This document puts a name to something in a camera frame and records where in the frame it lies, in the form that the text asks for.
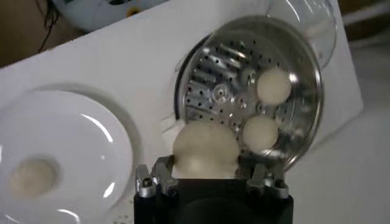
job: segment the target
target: white surface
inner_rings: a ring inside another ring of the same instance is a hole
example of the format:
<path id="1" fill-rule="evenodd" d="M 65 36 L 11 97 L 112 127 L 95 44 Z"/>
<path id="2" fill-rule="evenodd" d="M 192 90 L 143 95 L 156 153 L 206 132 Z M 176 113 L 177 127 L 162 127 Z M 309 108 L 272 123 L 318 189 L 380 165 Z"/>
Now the white surface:
<path id="1" fill-rule="evenodd" d="M 1 110 L 0 127 L 1 217 L 28 224 L 93 222 L 122 195 L 132 168 L 129 138 L 95 101 L 61 91 L 27 93 Z M 10 192 L 9 178 L 31 158 L 55 160 L 60 178 L 53 190 L 23 200 Z"/>
<path id="2" fill-rule="evenodd" d="M 322 71 L 324 114 L 315 142 L 362 109 L 336 0 L 334 56 Z M 168 151 L 161 119 L 172 114 L 175 67 L 204 36 L 240 16 L 259 12 L 256 0 L 172 0 L 102 30 L 0 70 L 0 108 L 32 89 L 65 89 L 105 105 L 132 140 L 134 164 L 153 165 Z M 127 222 L 132 191 L 112 218 Z"/>
<path id="3" fill-rule="evenodd" d="M 389 223 L 390 44 L 353 57 L 364 110 L 287 173 L 294 223 Z"/>
<path id="4" fill-rule="evenodd" d="M 164 118 L 161 121 L 161 136 L 164 140 L 167 151 L 173 154 L 173 144 L 175 143 L 177 135 L 185 126 L 184 120 L 176 120 L 175 114 Z"/>

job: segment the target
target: dough ball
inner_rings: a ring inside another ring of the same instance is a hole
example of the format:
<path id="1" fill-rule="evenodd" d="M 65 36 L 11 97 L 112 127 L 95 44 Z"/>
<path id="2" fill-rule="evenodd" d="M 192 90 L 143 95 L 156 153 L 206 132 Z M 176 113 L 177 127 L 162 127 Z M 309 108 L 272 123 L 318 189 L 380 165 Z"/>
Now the dough ball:
<path id="1" fill-rule="evenodd" d="M 180 178 L 229 179 L 234 178 L 237 168 L 237 163 L 221 164 L 200 156 L 182 156 L 175 163 Z"/>
<path id="2" fill-rule="evenodd" d="M 288 74 L 279 69 L 272 68 L 260 75 L 257 80 L 257 96 L 267 104 L 278 105 L 290 96 L 291 83 Z"/>
<path id="3" fill-rule="evenodd" d="M 175 168 L 187 178 L 226 178 L 235 173 L 239 147 L 226 126 L 194 121 L 177 135 Z"/>
<path id="4" fill-rule="evenodd" d="M 55 170 L 48 162 L 34 159 L 21 163 L 11 173 L 9 186 L 18 198 L 35 198 L 50 191 L 55 179 Z"/>
<path id="5" fill-rule="evenodd" d="M 243 141 L 254 153 L 260 154 L 271 148 L 278 140 L 278 124 L 266 116 L 255 116 L 247 120 L 243 129 Z"/>

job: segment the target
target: screw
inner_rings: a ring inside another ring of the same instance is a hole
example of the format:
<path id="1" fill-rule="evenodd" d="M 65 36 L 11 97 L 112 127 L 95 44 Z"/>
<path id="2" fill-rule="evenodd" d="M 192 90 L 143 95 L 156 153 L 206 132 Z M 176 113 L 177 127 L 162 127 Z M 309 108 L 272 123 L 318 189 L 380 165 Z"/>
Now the screw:
<path id="1" fill-rule="evenodd" d="M 168 190 L 168 196 L 169 197 L 175 197 L 177 194 L 178 194 L 178 192 L 175 189 L 169 189 Z"/>
<path id="2" fill-rule="evenodd" d="M 150 179 L 149 177 L 145 178 L 143 181 L 142 181 L 142 185 L 144 187 L 150 187 L 153 185 L 153 181 L 152 179 Z"/>
<path id="3" fill-rule="evenodd" d="M 275 180 L 274 186 L 277 187 L 277 188 L 285 188 L 286 184 L 285 184 L 285 182 L 283 180 L 278 179 L 278 180 Z"/>

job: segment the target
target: black cable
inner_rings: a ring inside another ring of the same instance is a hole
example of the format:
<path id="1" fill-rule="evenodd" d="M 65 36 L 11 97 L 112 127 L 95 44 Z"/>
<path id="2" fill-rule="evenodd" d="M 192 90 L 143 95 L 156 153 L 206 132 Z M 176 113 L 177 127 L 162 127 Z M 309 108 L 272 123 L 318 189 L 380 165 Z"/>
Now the black cable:
<path id="1" fill-rule="evenodd" d="M 38 0 L 34 0 L 34 1 L 35 1 L 35 5 L 37 5 L 37 8 L 38 8 L 38 10 L 39 10 L 39 13 L 41 13 L 41 15 L 44 17 L 43 10 L 42 10 L 41 6 L 39 5 Z"/>
<path id="2" fill-rule="evenodd" d="M 53 29 L 53 26 L 56 24 L 56 22 L 59 20 L 59 11 L 55 7 L 54 3 L 51 0 L 46 0 L 46 15 L 44 17 L 44 28 L 48 30 L 48 34 L 46 34 L 38 53 L 40 53 L 46 44 L 51 30 Z"/>

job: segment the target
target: dough on plate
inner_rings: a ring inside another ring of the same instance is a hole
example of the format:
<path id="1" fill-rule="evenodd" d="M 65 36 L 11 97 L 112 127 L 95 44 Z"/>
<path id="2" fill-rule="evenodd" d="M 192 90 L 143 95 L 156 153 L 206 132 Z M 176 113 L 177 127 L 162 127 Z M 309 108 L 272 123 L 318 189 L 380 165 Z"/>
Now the dough on plate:
<path id="1" fill-rule="evenodd" d="M 50 191 L 55 179 L 55 170 L 48 162 L 32 159 L 22 162 L 11 173 L 9 186 L 15 197 L 35 198 Z"/>

